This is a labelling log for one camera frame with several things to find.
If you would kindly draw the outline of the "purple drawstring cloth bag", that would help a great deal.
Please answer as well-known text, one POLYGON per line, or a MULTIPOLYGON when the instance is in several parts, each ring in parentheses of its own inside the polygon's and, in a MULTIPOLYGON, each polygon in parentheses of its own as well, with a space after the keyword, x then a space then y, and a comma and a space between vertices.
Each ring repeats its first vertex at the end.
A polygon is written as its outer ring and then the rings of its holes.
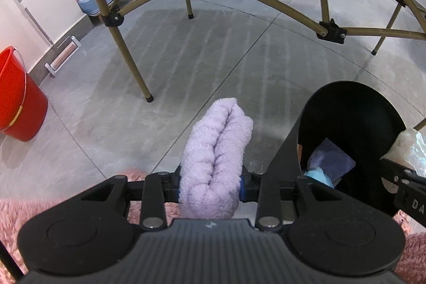
POLYGON ((351 157, 326 138, 308 159, 307 171, 321 168, 335 186, 355 165, 351 157))

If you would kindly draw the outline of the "clear plastic bag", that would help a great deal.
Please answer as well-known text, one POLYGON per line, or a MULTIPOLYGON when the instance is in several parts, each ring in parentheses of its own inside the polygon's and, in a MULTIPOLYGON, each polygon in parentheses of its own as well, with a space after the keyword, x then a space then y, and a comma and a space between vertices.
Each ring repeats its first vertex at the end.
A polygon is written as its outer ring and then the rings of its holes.
POLYGON ((425 137, 414 128, 406 129, 397 136, 390 150, 381 159, 387 159, 426 177, 425 137))

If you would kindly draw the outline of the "light blue plush cloth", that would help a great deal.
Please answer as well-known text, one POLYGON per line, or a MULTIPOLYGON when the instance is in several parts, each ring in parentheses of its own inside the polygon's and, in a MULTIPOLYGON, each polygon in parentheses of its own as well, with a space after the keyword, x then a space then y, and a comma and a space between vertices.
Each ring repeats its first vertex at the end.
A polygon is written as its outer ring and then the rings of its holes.
POLYGON ((304 173, 304 175, 308 176, 312 179, 315 179, 316 181, 321 182, 321 183, 327 185, 328 187, 334 189, 334 185, 333 185, 333 182, 331 181, 330 177, 327 176, 321 168, 315 168, 315 169, 311 169, 309 171, 306 171, 304 173))

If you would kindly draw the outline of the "lilac fluffy towel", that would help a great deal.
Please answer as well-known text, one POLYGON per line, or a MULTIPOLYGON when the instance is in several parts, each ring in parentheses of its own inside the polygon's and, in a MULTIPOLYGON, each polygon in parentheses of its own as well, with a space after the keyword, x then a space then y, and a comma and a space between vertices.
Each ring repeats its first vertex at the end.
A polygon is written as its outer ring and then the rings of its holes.
POLYGON ((214 101, 192 127, 181 156, 178 203, 183 218, 232 218, 252 132, 253 120, 236 98, 214 101))

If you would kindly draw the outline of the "black round trash bin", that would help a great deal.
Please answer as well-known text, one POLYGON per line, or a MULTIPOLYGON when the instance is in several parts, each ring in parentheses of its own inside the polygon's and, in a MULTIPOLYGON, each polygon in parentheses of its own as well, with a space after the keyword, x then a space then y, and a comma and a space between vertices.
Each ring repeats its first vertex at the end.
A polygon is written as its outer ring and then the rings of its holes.
POLYGON ((390 198, 378 173, 378 162, 393 145, 405 123, 381 93, 356 81, 335 81, 307 101, 267 172, 293 181, 308 167, 308 159, 330 140, 355 161, 337 185, 358 200, 390 198))

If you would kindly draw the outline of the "red plastic bucket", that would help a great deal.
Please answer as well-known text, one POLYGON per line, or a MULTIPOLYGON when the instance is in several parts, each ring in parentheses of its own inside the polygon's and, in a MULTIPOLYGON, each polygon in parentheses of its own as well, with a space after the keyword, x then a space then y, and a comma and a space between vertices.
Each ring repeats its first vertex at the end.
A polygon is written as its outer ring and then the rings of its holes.
POLYGON ((48 99, 26 72, 18 51, 1 52, 1 133, 22 142, 38 133, 48 110, 48 99))

